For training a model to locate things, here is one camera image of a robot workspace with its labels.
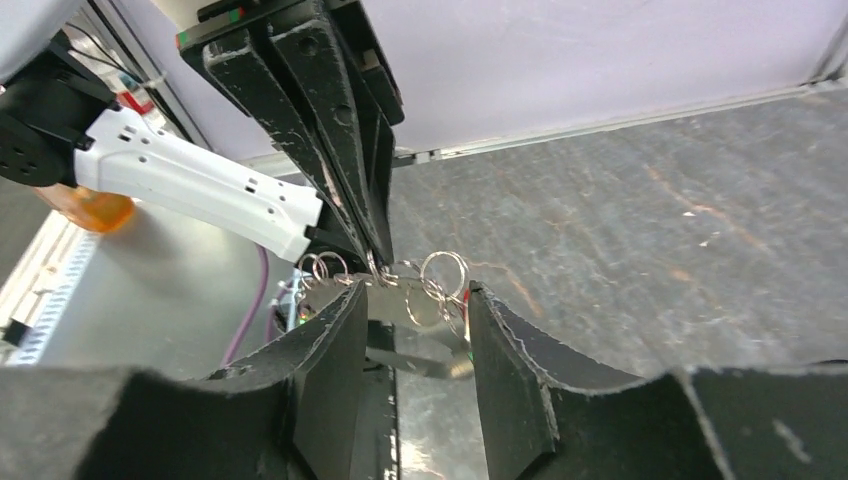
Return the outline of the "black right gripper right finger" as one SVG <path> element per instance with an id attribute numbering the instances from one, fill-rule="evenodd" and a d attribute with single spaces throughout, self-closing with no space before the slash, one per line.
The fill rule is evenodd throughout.
<path id="1" fill-rule="evenodd" d="M 641 378 L 541 331 L 471 284 L 478 410 L 493 479 L 843 479 L 847 366 L 682 366 Z"/>

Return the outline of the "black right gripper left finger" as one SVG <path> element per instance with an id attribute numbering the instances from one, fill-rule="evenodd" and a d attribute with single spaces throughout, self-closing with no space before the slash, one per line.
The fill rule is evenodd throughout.
<path id="1" fill-rule="evenodd" d="M 230 367 L 1 372 L 5 479 L 345 479 L 368 328 L 363 283 Z"/>

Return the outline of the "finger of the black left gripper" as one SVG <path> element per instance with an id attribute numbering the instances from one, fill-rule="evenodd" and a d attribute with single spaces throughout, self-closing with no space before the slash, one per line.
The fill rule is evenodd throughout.
<path id="1" fill-rule="evenodd" d="M 335 238 L 363 261 L 367 243 L 317 130 L 314 111 L 268 40 L 248 28 L 194 26 L 178 34 L 182 59 L 268 134 L 316 188 L 335 218 Z"/>
<path id="2" fill-rule="evenodd" d="M 378 265 L 393 262 L 393 128 L 405 114 L 363 3 L 293 1 L 267 17 L 264 39 L 316 149 L 298 166 L 329 203 L 354 252 Z"/>

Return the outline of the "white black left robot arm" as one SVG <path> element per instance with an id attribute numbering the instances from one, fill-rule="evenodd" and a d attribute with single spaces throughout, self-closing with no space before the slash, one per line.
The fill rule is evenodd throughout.
<path id="1" fill-rule="evenodd" d="M 1 5 L 1 174 L 154 203 L 295 262 L 394 259 L 398 85 L 358 1 L 161 1 L 183 61 L 307 179 L 295 186 L 150 126 L 70 54 L 77 1 Z"/>

